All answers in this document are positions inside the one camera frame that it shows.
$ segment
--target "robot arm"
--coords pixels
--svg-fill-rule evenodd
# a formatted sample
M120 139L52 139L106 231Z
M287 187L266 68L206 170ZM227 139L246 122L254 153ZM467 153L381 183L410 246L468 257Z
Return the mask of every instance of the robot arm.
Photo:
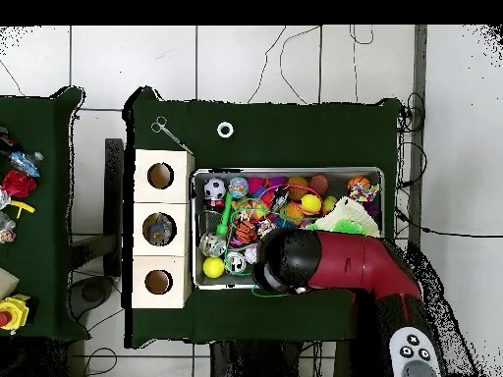
M418 283L386 241L276 229L258 247L253 277L272 292L313 288L373 293L383 377L442 377Z

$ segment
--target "green table cover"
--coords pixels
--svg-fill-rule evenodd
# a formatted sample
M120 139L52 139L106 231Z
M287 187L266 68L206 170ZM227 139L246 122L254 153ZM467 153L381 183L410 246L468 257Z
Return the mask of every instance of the green table cover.
M51 337L60 340L86 338L84 327L69 314L67 289L70 272L69 190L71 174L70 130L72 113L83 92L65 87L48 98L0 97L0 126L25 151L39 151L44 160L39 168L37 188L19 199L35 208L34 214L11 205L3 212L17 221L16 239L0 244L0 267L20 279L17 292L39 299L31 325L17 336ZM0 157L1 180L13 169ZM0 330L0 336L9 335Z
M158 116L165 117L166 127L195 154L197 169L377 167L384 173L385 189L389 189L385 192L385 235L392 238L399 108L396 99L381 105L161 101L145 87L130 98L124 118L128 145L134 142L136 149L181 150L167 135L155 134L150 128ZM233 125L230 138L217 134L221 122ZM195 343L344 340L351 334L352 300L346 291L295 298L258 298L249 290L193 291L183 309L129 311L132 345L138 347L154 338L187 338Z

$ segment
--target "red flower toy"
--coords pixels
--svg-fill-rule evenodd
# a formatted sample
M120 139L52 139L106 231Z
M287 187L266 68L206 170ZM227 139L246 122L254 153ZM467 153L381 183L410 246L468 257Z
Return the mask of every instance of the red flower toy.
M2 182L2 188L9 196L26 198L36 188L36 182L33 178L29 178L21 172L10 171Z

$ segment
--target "scissors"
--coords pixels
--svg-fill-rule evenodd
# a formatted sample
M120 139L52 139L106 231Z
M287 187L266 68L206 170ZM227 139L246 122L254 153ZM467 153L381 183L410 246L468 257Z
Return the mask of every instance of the scissors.
M173 140L175 140L176 143L178 143L180 146L182 146L184 149L186 149L192 156L194 156L194 154L191 152L191 150L188 147L186 147L183 143L181 143L175 135L173 135L169 130L166 129L167 122L168 121L166 120L165 117L162 117L162 116L157 117L157 119L155 120L155 123L152 123L152 126L151 126L152 131L154 133L160 133L161 131L166 133Z

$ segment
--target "wooden cube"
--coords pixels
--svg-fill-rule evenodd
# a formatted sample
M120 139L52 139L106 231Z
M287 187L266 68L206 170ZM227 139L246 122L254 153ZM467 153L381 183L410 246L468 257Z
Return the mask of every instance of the wooden cube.
M188 204L139 202L133 204L133 255L134 256L185 256L189 251L190 208ZM159 216L173 225L171 241L148 242L149 230L159 223Z
M189 202L189 175L195 166L190 153L137 149L135 155L135 202Z
M183 308L191 293L189 256L133 256L133 308Z

